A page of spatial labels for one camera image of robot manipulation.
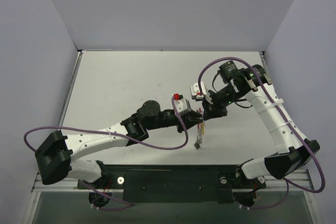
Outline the red handled metal key organizer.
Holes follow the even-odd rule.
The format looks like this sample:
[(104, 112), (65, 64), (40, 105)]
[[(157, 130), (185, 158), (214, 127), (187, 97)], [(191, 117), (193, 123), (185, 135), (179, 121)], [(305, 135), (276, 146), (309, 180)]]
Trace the red handled metal key organizer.
[(199, 131), (199, 125), (197, 126), (197, 135), (196, 135), (196, 142), (195, 143), (199, 143), (200, 145), (203, 142), (203, 135), (200, 133)]

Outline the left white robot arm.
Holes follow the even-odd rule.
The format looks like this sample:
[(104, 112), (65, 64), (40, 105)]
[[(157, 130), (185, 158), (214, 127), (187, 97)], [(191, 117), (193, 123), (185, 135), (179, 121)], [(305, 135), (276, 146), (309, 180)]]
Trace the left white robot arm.
[(179, 133), (202, 122), (202, 115), (191, 109), (187, 99), (173, 101), (173, 108), (162, 111), (158, 102), (149, 100), (129, 118), (99, 131), (63, 135), (54, 131), (35, 152), (44, 185), (65, 178), (84, 180), (96, 188), (104, 187), (108, 174), (101, 161), (83, 157), (115, 147), (127, 147), (149, 138), (148, 131), (176, 127)]

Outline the black key tag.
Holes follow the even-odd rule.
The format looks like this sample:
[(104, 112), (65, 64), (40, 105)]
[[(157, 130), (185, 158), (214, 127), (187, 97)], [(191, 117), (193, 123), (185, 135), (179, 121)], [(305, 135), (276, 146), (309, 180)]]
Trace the black key tag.
[(194, 147), (198, 150), (198, 149), (201, 148), (201, 145), (200, 145), (199, 143), (195, 143), (195, 144), (194, 144)]

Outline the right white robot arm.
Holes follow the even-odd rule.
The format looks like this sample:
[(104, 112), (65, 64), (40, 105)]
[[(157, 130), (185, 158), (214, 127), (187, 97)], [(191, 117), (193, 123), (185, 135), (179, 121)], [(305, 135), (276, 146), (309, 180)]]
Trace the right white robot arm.
[(244, 99), (261, 118), (276, 149), (274, 154), (241, 164), (234, 175), (237, 185), (246, 187), (253, 179), (269, 175), (283, 179), (310, 160), (316, 160), (320, 150), (318, 141), (307, 139), (294, 124), (262, 66), (247, 65), (239, 69), (230, 60), (219, 67), (217, 74), (226, 84), (218, 92), (207, 89), (200, 79), (194, 84), (198, 88), (196, 99), (203, 103), (204, 119), (226, 116), (230, 104)]

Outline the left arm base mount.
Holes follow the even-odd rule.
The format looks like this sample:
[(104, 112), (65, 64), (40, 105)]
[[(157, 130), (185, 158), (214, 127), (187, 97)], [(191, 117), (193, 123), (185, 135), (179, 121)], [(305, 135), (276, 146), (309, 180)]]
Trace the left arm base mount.
[(110, 178), (100, 178), (97, 182), (89, 183), (86, 180), (79, 179), (78, 186), (84, 187), (84, 189), (88, 189), (91, 192), (89, 193), (89, 203), (90, 207), (96, 210), (101, 211), (119, 211), (122, 210), (123, 207), (117, 208), (109, 208), (107, 207), (110, 202), (117, 202), (120, 204), (124, 204), (127, 206), (128, 204), (123, 203), (122, 200), (113, 197), (113, 193), (107, 192), (112, 185), (112, 180)]

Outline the yellow tag key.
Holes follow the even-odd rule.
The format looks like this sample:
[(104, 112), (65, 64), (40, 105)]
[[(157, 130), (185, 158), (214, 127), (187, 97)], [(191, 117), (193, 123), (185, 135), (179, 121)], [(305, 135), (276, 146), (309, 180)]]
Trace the yellow tag key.
[(199, 124), (199, 131), (202, 135), (205, 134), (205, 123), (204, 122)]

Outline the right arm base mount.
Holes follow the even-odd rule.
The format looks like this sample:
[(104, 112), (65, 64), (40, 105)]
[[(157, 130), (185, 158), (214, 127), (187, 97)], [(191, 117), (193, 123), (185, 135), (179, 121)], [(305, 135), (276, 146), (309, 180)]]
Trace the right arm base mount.
[(218, 202), (220, 204), (238, 203), (250, 208), (257, 201), (257, 191), (266, 188), (264, 177), (247, 179), (240, 167), (217, 172)]

